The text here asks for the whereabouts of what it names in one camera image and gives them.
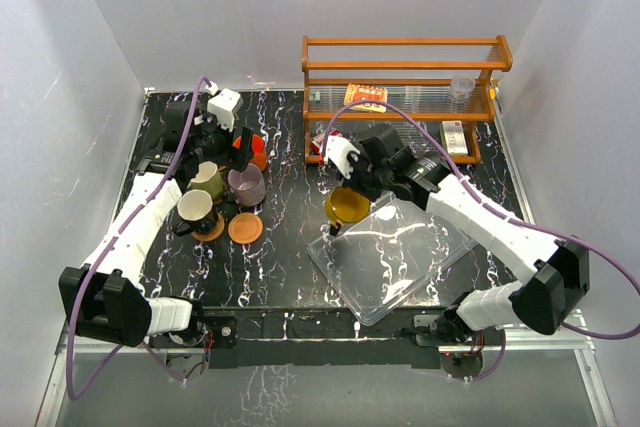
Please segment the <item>orange mug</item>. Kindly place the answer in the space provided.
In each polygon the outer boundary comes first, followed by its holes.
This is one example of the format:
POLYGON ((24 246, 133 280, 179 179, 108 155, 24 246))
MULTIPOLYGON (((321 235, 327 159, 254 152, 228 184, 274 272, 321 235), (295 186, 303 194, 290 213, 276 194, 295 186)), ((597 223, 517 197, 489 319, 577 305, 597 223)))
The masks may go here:
MULTIPOLYGON (((239 137, 237 137, 232 144, 238 145, 239 143, 238 138, 239 137)), ((252 149, 253 149, 253 158, 250 160, 249 164, 253 164, 257 166, 261 171, 264 171, 267 167, 267 152, 266 152, 265 140, 259 135, 253 134, 252 149)))

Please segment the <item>yellow mug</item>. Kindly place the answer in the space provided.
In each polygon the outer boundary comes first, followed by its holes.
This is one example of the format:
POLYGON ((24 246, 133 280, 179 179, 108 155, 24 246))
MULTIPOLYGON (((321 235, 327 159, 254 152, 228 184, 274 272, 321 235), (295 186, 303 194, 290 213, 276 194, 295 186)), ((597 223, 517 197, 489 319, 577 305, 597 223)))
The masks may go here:
POLYGON ((336 236, 343 225, 363 220, 369 214, 370 205, 368 198, 348 187, 334 189, 325 202, 329 234, 336 236))

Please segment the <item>purple mug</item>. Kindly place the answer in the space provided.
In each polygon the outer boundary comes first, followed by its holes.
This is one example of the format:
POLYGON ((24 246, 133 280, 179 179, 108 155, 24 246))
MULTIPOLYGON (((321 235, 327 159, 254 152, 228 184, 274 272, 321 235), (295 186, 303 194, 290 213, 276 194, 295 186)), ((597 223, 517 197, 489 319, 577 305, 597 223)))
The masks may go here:
POLYGON ((231 169, 227 183, 237 204, 243 207, 255 207, 266 195, 266 186, 260 168, 249 163, 243 171, 231 169))

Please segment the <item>pale green mug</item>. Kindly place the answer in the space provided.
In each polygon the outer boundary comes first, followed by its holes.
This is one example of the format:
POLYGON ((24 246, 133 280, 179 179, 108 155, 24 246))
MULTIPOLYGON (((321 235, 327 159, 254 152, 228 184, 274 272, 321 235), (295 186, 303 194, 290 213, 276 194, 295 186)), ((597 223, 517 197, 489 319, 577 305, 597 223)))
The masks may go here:
POLYGON ((188 189, 205 191, 214 203, 219 202, 226 190, 219 166, 212 161, 200 163, 197 174, 188 183, 188 189))

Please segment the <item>black and white mug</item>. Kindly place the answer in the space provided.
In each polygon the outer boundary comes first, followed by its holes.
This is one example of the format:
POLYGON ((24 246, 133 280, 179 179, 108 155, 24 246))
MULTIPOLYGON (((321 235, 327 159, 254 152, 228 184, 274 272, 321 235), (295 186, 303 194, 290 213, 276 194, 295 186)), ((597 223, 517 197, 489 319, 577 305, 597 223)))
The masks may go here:
POLYGON ((208 235, 218 224, 217 215, 213 213, 213 200, 204 190, 190 190, 177 203, 180 221, 172 228, 176 236, 187 234, 208 235))

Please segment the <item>light wooden coaster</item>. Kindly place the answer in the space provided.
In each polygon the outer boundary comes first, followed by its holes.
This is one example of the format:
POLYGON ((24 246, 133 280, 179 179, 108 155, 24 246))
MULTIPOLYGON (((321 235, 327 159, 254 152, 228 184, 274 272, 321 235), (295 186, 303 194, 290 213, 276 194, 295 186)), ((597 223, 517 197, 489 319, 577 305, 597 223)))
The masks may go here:
POLYGON ((238 244, 251 244, 263 233, 264 225, 259 216, 243 212, 236 215, 229 223, 229 237, 238 244))
POLYGON ((191 236, 200 242, 211 242, 219 238, 225 229, 225 219, 220 214, 216 214, 216 225, 215 227, 208 233, 197 233, 193 232, 191 236))

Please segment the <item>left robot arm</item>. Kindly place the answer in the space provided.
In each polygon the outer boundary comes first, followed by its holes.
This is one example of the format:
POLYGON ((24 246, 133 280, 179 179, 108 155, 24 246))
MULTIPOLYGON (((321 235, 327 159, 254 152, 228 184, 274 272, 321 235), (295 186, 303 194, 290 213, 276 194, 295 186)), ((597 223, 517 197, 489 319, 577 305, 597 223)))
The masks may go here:
POLYGON ((207 104, 172 102, 159 139, 135 169, 129 196, 107 234, 80 267, 67 267, 58 285, 71 332, 135 347, 145 338, 172 333, 194 346, 207 323, 195 302, 175 296, 148 298, 141 286, 147 254, 165 219, 178 205, 201 163, 240 169, 251 157, 251 131, 233 144, 243 100, 228 89, 207 104))

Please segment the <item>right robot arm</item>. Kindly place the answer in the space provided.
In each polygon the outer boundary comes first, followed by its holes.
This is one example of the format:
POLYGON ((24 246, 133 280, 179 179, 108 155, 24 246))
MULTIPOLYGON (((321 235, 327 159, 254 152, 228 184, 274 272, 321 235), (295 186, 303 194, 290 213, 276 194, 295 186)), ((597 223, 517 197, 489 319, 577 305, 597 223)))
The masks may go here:
POLYGON ((486 328, 522 323, 552 335, 588 292, 586 248, 518 226, 516 216, 458 178, 441 155, 416 155, 391 125, 370 128, 358 144, 330 137, 325 159, 345 187, 371 201, 394 193, 462 231, 512 272, 509 284, 461 294, 425 333, 466 344, 486 328))

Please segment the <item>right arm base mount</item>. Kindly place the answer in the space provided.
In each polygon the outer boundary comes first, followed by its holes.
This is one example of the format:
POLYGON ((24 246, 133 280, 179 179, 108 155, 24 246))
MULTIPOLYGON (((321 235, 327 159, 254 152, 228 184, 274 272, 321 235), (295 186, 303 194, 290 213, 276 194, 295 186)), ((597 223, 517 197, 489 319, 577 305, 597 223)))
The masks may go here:
POLYGON ((486 345, 484 331, 472 330, 452 312, 445 311, 438 316, 416 315, 410 327, 401 327, 394 336, 408 339, 418 347, 465 345, 467 341, 470 341, 471 345, 467 351, 446 352, 444 354, 446 363, 441 365, 441 369, 445 375, 431 374, 431 377, 446 378, 448 381, 457 380, 469 385, 486 379, 502 363, 506 353, 506 333, 503 330, 499 330, 499 333, 500 350, 497 358, 488 369, 484 369, 482 364, 482 351, 486 345))

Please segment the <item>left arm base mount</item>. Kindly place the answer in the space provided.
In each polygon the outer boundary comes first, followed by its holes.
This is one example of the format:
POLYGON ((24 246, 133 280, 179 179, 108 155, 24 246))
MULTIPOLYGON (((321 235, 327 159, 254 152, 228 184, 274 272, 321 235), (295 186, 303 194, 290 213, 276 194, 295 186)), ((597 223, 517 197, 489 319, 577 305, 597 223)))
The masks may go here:
POLYGON ((177 381, 182 388, 186 388, 195 374, 203 374, 210 368, 213 353, 216 349, 229 350, 237 345, 238 321, 230 315, 204 316, 192 320, 189 327, 177 333, 166 333, 171 344, 186 348, 196 348, 202 351, 201 360, 196 362, 186 373, 174 370, 171 358, 166 354, 162 358, 148 342, 142 342, 142 347, 169 374, 171 381, 177 381))

